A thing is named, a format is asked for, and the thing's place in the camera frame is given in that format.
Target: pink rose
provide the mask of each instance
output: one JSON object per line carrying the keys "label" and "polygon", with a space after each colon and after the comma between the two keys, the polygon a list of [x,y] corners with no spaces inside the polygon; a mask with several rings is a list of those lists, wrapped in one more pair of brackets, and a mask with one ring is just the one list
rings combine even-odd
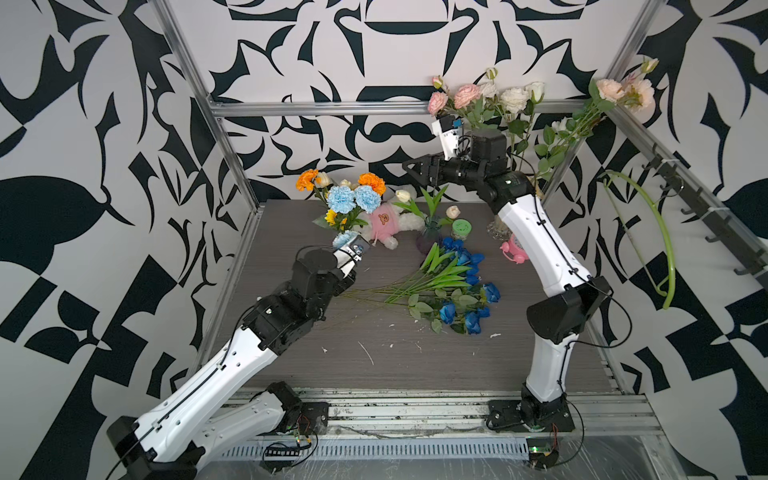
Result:
{"label": "pink rose", "polygon": [[477,100],[482,96],[482,90],[475,84],[464,85],[459,88],[453,98],[453,105],[456,108],[464,108],[469,102]]}
{"label": "pink rose", "polygon": [[437,112],[441,111],[443,107],[445,107],[446,103],[448,103],[448,95],[442,93],[441,91],[436,91],[432,94],[432,98],[429,99],[429,113],[432,115],[437,114]]}

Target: pink toy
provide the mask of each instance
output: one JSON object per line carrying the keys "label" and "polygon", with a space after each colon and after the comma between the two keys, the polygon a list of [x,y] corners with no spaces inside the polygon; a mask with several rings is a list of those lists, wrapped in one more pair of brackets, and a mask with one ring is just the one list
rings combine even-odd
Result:
{"label": "pink toy", "polygon": [[520,245],[520,242],[518,242],[518,239],[515,238],[514,234],[509,237],[508,242],[502,243],[499,248],[502,249],[502,253],[507,257],[507,260],[511,262],[523,263],[528,260],[527,253],[523,250],[523,247]]}

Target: glass vase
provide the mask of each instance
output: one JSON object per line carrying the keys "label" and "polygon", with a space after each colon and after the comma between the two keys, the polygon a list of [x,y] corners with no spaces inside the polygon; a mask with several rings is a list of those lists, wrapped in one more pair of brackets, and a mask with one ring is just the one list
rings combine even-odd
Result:
{"label": "glass vase", "polygon": [[506,223],[502,222],[499,215],[496,215],[493,218],[493,221],[488,224],[486,230],[488,231],[488,235],[494,240],[506,241],[509,240],[509,236],[512,235],[512,232],[509,230]]}
{"label": "glass vase", "polygon": [[416,237],[416,248],[419,252],[427,255],[432,249],[432,244],[442,242],[442,235],[440,234],[440,224],[438,219],[428,218],[424,222],[424,229]]}

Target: flower bouquet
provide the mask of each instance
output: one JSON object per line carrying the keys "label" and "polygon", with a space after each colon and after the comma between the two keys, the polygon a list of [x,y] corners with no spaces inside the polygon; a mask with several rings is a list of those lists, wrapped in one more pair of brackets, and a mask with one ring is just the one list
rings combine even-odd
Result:
{"label": "flower bouquet", "polygon": [[464,242],[445,238],[434,243],[422,265],[411,275],[387,286],[350,289],[342,296],[406,307],[413,318],[429,322],[440,333],[443,325],[461,334],[480,333],[480,319],[491,315],[490,303],[501,298],[493,283],[480,284],[482,253],[472,254]]}
{"label": "flower bouquet", "polygon": [[338,185],[325,172],[307,170],[299,176],[296,189],[311,190],[314,196],[325,204],[328,211],[323,217],[314,220],[321,227],[339,232],[333,244],[344,243],[343,233],[355,225],[367,225],[368,222],[358,218],[360,212],[368,214],[382,203],[382,195],[386,192],[384,180],[375,174],[362,174],[357,184],[342,180]]}

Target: gray wooden tabletop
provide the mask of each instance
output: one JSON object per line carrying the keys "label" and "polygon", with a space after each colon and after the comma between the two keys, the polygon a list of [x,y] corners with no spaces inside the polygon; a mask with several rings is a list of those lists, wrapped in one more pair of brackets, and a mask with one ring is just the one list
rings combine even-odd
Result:
{"label": "gray wooden tabletop", "polygon": [[[500,242],[485,232],[493,218],[485,204],[458,206],[461,218],[473,227],[466,247],[486,257],[480,265],[482,282],[493,282],[502,295],[491,306],[491,317],[481,320],[480,335],[462,336],[449,329],[436,334],[405,308],[399,313],[336,298],[326,322],[316,323],[247,386],[284,380],[294,387],[317,388],[519,390],[534,346],[525,309],[545,298],[541,282],[529,262],[518,265],[502,256]],[[331,244],[333,232],[311,223],[322,213],[316,201],[267,202],[216,347],[228,340],[234,322],[258,296],[290,278],[300,247]],[[418,268],[423,256],[415,248],[415,232],[398,233],[397,238],[396,250],[377,245],[359,262],[355,288],[386,285]],[[570,392],[613,391],[598,353],[582,345],[574,349],[566,386]]]}

